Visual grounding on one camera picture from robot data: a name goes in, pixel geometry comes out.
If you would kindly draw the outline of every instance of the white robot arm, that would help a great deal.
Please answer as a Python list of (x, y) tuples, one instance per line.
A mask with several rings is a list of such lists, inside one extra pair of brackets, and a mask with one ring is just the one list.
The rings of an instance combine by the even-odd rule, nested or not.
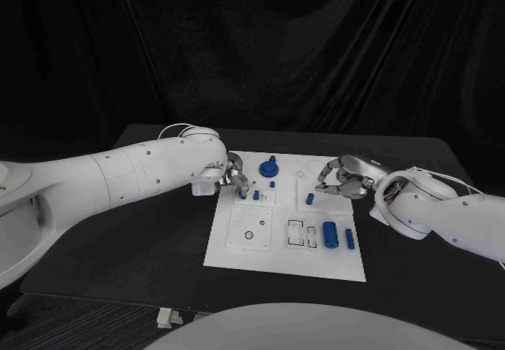
[(228, 185), (247, 195), (241, 170), (208, 128), (64, 160), (0, 162), (0, 289), (81, 220), (189, 183), (194, 195)]
[(342, 185), (322, 183), (318, 192), (357, 199), (374, 190), (371, 216), (404, 236), (420, 240), (433, 230), (453, 246), (505, 261), (505, 198), (484, 193), (459, 197), (429, 171), (414, 168), (391, 172), (380, 163), (355, 155), (328, 163), (321, 182), (335, 168)]

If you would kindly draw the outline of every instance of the black backdrop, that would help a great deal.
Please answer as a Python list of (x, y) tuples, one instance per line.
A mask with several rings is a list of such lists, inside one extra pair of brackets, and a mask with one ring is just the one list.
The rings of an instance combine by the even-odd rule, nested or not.
[(433, 136), (505, 195), (505, 3), (299, 2), (5, 1), (2, 159), (98, 152), (130, 123)]

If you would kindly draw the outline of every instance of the black table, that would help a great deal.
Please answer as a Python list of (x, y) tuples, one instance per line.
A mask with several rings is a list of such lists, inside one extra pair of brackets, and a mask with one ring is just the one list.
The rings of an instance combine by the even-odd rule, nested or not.
[[(160, 125), (130, 125), (116, 144), (155, 139)], [(358, 154), (469, 182), (439, 139), (220, 130), (228, 149)], [(204, 256), (218, 196), (191, 187), (84, 220), (33, 267), (22, 291), (217, 312), (254, 303), (323, 303), (403, 319), (459, 338), (505, 341), (505, 271), (436, 234), (416, 241), (375, 221), (373, 196), (354, 201), (367, 283), (211, 268)]]

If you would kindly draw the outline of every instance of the robotic hand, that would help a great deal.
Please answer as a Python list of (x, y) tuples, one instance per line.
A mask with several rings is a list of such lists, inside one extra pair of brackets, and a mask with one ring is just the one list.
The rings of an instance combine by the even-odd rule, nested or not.
[(250, 192), (243, 160), (208, 128), (64, 160), (0, 162), (0, 289), (80, 221), (186, 184), (194, 195)]
[[(326, 185), (326, 176), (336, 168), (341, 185)], [(371, 216), (404, 236), (422, 240), (433, 230), (453, 246), (505, 261), (505, 198), (478, 190), (478, 194), (461, 197), (432, 174), (465, 184), (419, 168), (393, 172), (374, 160), (345, 155), (326, 164), (316, 191), (360, 199), (374, 190)]]

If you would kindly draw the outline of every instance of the floor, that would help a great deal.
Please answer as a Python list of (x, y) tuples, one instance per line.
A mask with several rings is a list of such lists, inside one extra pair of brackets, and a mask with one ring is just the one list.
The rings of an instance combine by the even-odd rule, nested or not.
[[(194, 315), (181, 315), (188, 324)], [(9, 350), (140, 350), (171, 332), (158, 328), (156, 308), (62, 297), (23, 295), (7, 316), (25, 320), (0, 340)], [(505, 344), (465, 343), (479, 350), (505, 349)]]

